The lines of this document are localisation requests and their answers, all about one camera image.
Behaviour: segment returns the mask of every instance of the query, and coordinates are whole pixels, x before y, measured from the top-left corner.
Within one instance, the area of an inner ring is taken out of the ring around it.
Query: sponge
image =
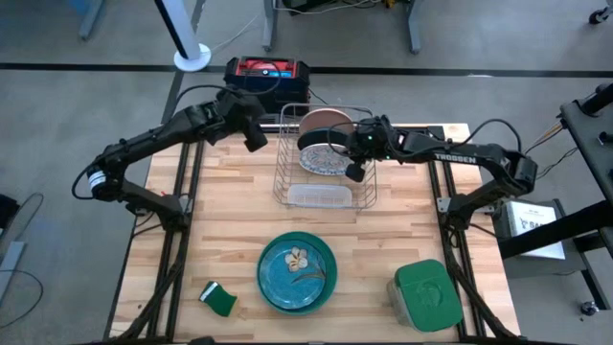
[[[200,301],[208,304],[217,315],[228,317],[237,297],[226,292],[220,283],[211,281],[202,290]]]

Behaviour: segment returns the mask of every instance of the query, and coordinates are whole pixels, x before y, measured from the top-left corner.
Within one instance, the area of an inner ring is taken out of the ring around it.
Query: electrical wire
[[[260,17],[261,13],[258,13],[255,17],[253,17],[253,19],[251,19],[251,21],[249,21],[249,23],[247,23],[247,25],[244,26],[244,28],[242,28],[237,34],[235,34],[232,38],[230,39],[226,39],[225,41],[217,44],[215,47],[211,48],[211,52],[215,51],[217,48],[220,48],[226,44],[230,44],[232,43],[232,41],[234,41],[235,39],[239,38],[242,34],[245,33],[245,31],[247,30],[247,28],[249,28],[249,26],[251,26],[251,24],[256,21],[256,19],[258,19]]]
[[[513,127],[513,125],[511,125],[509,122],[507,122],[505,120],[502,120],[502,119],[489,119],[487,121],[482,122],[480,125],[477,126],[477,128],[463,142],[458,143],[458,144],[453,144],[453,145],[451,145],[449,147],[449,149],[452,150],[452,149],[459,148],[459,147],[461,147],[463,145],[466,145],[475,135],[477,135],[477,133],[479,133],[479,131],[481,129],[483,129],[483,127],[485,127],[488,124],[495,123],[495,122],[496,123],[501,123],[503,125],[506,125],[511,130],[511,132],[515,136],[515,140],[517,141],[517,150],[521,152],[522,145],[521,145],[521,137],[519,136],[519,133],[517,132],[515,127]],[[410,159],[410,158],[416,157],[416,156],[418,156],[420,154],[424,154],[424,153],[426,153],[428,151],[431,151],[431,150],[438,150],[438,149],[445,149],[445,148],[447,148],[447,144],[444,144],[444,145],[441,144],[440,146],[430,147],[430,148],[422,149],[422,150],[419,150],[419,151],[416,151],[416,152],[404,154],[404,153],[398,152],[394,148],[394,145],[392,143],[392,138],[390,137],[390,135],[388,135],[387,137],[388,137],[387,139],[388,139],[388,145],[389,145],[390,149],[392,150],[392,152],[398,158],[401,158],[401,159]]]
[[[485,227],[481,226],[481,225],[477,225],[475,223],[470,223],[470,226],[472,226],[473,228],[477,229],[477,230],[481,230],[483,232],[485,232],[486,234],[495,237],[496,239],[500,239],[498,236],[496,236],[496,234],[494,234],[493,232],[489,231],[488,229],[486,229]]]
[[[532,145],[530,148],[526,149],[526,151],[524,152],[524,154],[528,154],[531,150],[534,150],[536,148],[538,148],[539,146],[547,143],[548,141],[550,141],[553,137],[555,137],[556,135],[558,135],[560,132],[562,131],[562,128],[558,129],[557,131],[555,131],[553,134],[551,134],[550,136],[548,136],[547,138],[539,141],[538,143]]]
[[[262,96],[262,95],[266,95],[268,93],[273,92],[275,89],[277,89],[277,87],[279,87],[279,84],[281,83],[281,70],[279,70],[279,67],[277,67],[277,65],[271,61],[271,60],[262,60],[259,61],[258,63],[254,64],[254,66],[257,66],[258,64],[261,63],[270,63],[274,66],[275,70],[277,71],[278,77],[277,77],[277,82],[275,82],[274,85],[272,85],[270,88],[264,90],[264,91],[260,91],[260,92],[241,92],[235,89],[231,89],[229,87],[226,86],[219,86],[219,85],[213,85],[213,84],[200,84],[200,85],[194,85],[194,86],[190,86],[188,88],[186,88],[185,90],[181,91],[181,93],[179,93],[179,95],[176,97],[176,100],[174,101],[174,107],[172,112],[174,112],[176,110],[176,107],[179,105],[179,102],[181,101],[181,99],[187,95],[190,91],[193,91],[195,89],[200,89],[200,88],[214,88],[214,89],[218,89],[218,90],[224,90],[227,92],[231,92],[237,96]]]
[[[71,193],[73,194],[73,196],[79,200],[91,200],[94,197],[93,196],[81,196],[77,194],[77,185],[79,184],[79,181],[83,178],[83,176],[85,175],[85,173],[87,173],[87,170],[89,168],[91,168],[95,163],[92,162],[90,164],[88,164],[83,170],[82,172],[79,172],[79,174],[77,175],[77,178],[75,178],[75,181],[73,182],[73,187],[71,188]]]
[[[34,208],[34,211],[32,212],[32,214],[30,215],[30,217],[28,218],[28,220],[26,221],[26,224],[23,226],[23,229],[21,229],[21,232],[19,233],[19,235],[17,235],[14,238],[14,241],[19,241],[19,239],[21,239],[21,237],[23,236],[24,232],[26,231],[26,229],[28,228],[28,225],[30,225],[30,222],[32,221],[32,219],[34,218],[34,216],[36,216],[36,213],[38,213],[38,210],[40,209],[40,206],[42,206],[42,202],[45,200],[45,195],[43,195],[42,193],[36,192],[36,193],[32,193],[30,194],[30,196],[28,196],[25,201],[21,204],[21,206],[19,206],[19,209],[17,210],[17,212],[15,213],[15,215],[12,217],[11,223],[7,226],[7,234],[10,233],[11,231],[11,227],[13,225],[13,222],[17,219],[17,216],[19,216],[19,214],[23,211],[23,209],[25,208],[25,206],[30,202],[30,200],[32,200],[35,196],[40,196],[40,202],[38,202],[38,204],[36,205],[36,207]]]
[[[276,11],[285,11],[285,12],[295,12],[295,13],[299,13],[299,14],[323,14],[326,12],[331,12],[331,11],[336,11],[336,10],[342,10],[342,9],[350,9],[350,8],[358,8],[360,5],[366,4],[366,3],[373,3],[373,4],[377,4],[379,2],[381,2],[381,0],[362,0],[358,3],[355,4],[350,4],[350,5],[343,5],[343,6],[337,6],[331,9],[326,9],[323,11],[298,11],[298,10],[294,10],[294,9],[282,9],[277,7],[276,3],[273,3],[273,9]]]
[[[137,236],[139,236],[139,235],[141,235],[143,233],[146,233],[147,231],[155,230],[155,229],[157,229],[157,228],[159,228],[161,226],[162,226],[162,223],[159,223],[159,224],[151,225],[150,227],[147,227],[147,228],[145,228],[143,230],[140,230],[138,232],[135,232],[134,234],[132,234],[132,239],[134,239],[135,237],[137,237]]]
[[[378,2],[380,2],[380,1],[377,1],[377,2],[372,2],[371,6],[358,6],[358,5],[356,5],[355,3],[349,2],[349,1],[347,1],[347,0],[343,0],[343,4],[347,4],[347,5],[355,5],[355,6],[353,6],[353,8],[354,8],[354,9],[357,9],[357,10],[367,10],[367,9],[371,9],[371,8],[375,7],[375,6],[376,6],[376,4],[377,4]]]
[[[149,217],[147,217],[147,219],[141,221],[139,224],[134,225],[134,228],[137,228],[137,227],[145,225],[148,221],[150,221],[153,218],[154,215],[155,215],[154,212],[150,212],[149,213]]]
[[[318,100],[319,100],[319,101],[321,101],[323,104],[328,104],[328,102],[324,101],[324,99],[323,99],[323,98],[321,98],[321,97],[317,96],[317,94],[316,94],[316,93],[314,93],[314,92],[313,92],[313,90],[312,90],[311,88],[309,88],[309,89],[308,89],[308,92],[310,92],[310,94],[311,94],[311,95],[312,95],[314,98],[318,99]]]
[[[534,139],[534,141],[528,146],[527,150],[531,149],[534,145],[538,144],[541,140],[548,138],[549,135],[557,131],[560,127],[562,127],[562,123],[559,120],[555,121],[549,128],[547,128],[547,130],[545,130],[545,132],[543,132],[543,134],[541,134],[536,139]]]
[[[0,330],[3,330],[5,328],[7,328],[8,326],[14,324],[15,322],[21,320],[22,318],[28,316],[28,314],[30,314],[30,312],[32,312],[34,310],[34,308],[36,308],[36,306],[38,306],[38,303],[40,302],[40,300],[42,299],[43,294],[45,293],[45,287],[42,285],[42,283],[40,282],[40,280],[38,278],[36,278],[32,273],[21,270],[21,269],[0,269],[0,273],[2,272],[14,272],[14,273],[20,273],[20,274],[25,274],[27,276],[29,276],[30,278],[34,279],[37,283],[38,286],[40,287],[40,293],[38,294],[38,298],[36,299],[36,302],[34,302],[32,304],[32,306],[26,310],[26,312],[22,313],[21,315],[19,315],[18,317],[14,318],[13,320],[11,320],[11,322],[7,322],[6,324],[0,325]]]
[[[495,122],[507,126],[511,130],[511,132],[513,132],[513,135],[515,136],[515,140],[517,141],[517,150],[521,152],[521,137],[519,136],[519,133],[517,132],[517,129],[515,129],[515,127],[513,125],[511,125],[509,122],[507,122],[506,120],[503,120],[503,119],[489,119],[489,120],[483,122],[482,124],[478,125],[477,128],[472,133],[470,133],[470,135],[466,138],[466,140],[464,140],[460,144],[452,145],[451,148],[455,149],[455,148],[458,148],[460,146],[466,145],[475,135],[477,135],[477,133],[485,125],[491,124],[491,123],[495,123]]]
[[[539,172],[536,175],[536,179],[541,179],[543,177],[545,177],[553,168],[555,168],[558,164],[562,163],[562,161],[570,156],[572,156],[573,154],[575,154],[575,152],[577,152],[579,149],[578,148],[573,148],[573,149],[569,149],[566,151],[566,153],[564,153],[558,160],[557,162],[555,162],[554,164],[548,165],[547,167],[545,167],[545,169],[543,169],[542,172]]]

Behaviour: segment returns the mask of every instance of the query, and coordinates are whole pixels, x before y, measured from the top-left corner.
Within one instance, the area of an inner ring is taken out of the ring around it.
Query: wooden table
[[[467,125],[444,128],[445,136],[456,141],[468,135]],[[205,149],[176,341],[204,335],[212,335],[217,341],[240,342],[457,339],[455,328],[418,333],[400,326],[385,292],[386,283],[400,266],[424,259],[444,262],[427,165],[376,163],[378,200],[374,207],[359,214],[349,210],[287,208],[272,196],[277,136],[269,135],[268,146],[255,153],[247,151],[243,140],[234,136]],[[153,156],[148,189],[156,193],[172,191],[179,152],[177,146]],[[437,170],[440,181],[444,181],[443,169]],[[468,193],[481,185],[476,167],[454,164],[452,171],[458,193]],[[472,221],[491,227],[489,218],[483,215],[475,215]],[[142,227],[155,223],[154,218]],[[339,273],[329,301],[303,317],[272,310],[260,297],[255,281],[257,260],[266,244],[295,230],[321,237],[334,252]],[[467,231],[466,236],[479,292],[505,326],[519,334],[496,239],[476,230]],[[111,335],[125,330],[151,296],[163,238],[160,229],[133,240]],[[198,301],[210,280],[220,282],[238,296],[231,317],[217,316]],[[472,330],[468,302],[463,297],[465,320]],[[160,332],[165,327],[169,299],[167,296],[162,308]]]

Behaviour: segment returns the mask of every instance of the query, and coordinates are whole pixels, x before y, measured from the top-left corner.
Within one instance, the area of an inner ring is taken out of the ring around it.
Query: wire dish rack
[[[273,195],[283,205],[315,208],[355,209],[372,207],[376,202],[375,161],[362,167],[362,182],[354,182],[345,175],[324,176],[309,172],[300,165],[298,149],[299,125],[303,116],[319,108],[332,108],[349,115],[353,121],[373,117],[366,107],[312,103],[290,103],[283,107],[280,116],[279,153],[273,186]]]

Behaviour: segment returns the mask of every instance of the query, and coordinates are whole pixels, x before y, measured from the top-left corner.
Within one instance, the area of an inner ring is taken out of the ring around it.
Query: bowl
[[[258,288],[273,309],[304,315],[321,308],[334,292],[336,260],[328,245],[306,232],[269,243],[258,261]]]

